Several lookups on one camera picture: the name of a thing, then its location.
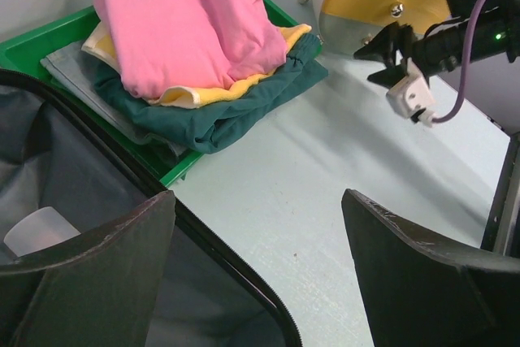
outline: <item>black fabric bin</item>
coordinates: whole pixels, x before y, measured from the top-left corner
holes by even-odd
[[[81,234],[0,247],[1,346],[301,345],[272,289],[101,127],[0,70],[0,242],[44,206]]]

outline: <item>pink cloth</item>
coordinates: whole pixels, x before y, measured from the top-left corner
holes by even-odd
[[[262,0],[94,0],[124,88],[155,99],[171,86],[229,89],[285,63]]]

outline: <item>yellow cloth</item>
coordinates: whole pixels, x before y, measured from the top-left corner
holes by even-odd
[[[301,36],[311,30],[311,27],[307,24],[299,24],[292,28],[279,28],[279,30],[287,42],[289,52]],[[114,43],[103,23],[99,23],[81,49],[107,63],[117,72],[120,72]],[[272,76],[275,71],[274,69],[267,75],[257,74],[247,79],[238,80],[229,89],[220,87],[195,89],[181,85],[172,86],[159,99],[150,100],[148,103],[155,106],[176,106],[185,109],[196,109],[214,102],[234,101],[241,98],[260,80]]]

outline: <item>drawer front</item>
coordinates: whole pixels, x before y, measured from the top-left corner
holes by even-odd
[[[391,9],[397,3],[403,12],[394,18]],[[324,0],[321,12],[381,27],[398,21],[411,24],[420,34],[449,17],[446,0]]]

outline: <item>stack of folded cloth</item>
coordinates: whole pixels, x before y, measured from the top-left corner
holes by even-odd
[[[140,144],[214,153],[327,75],[310,27],[279,28],[263,0],[94,0],[85,42],[42,64]]]

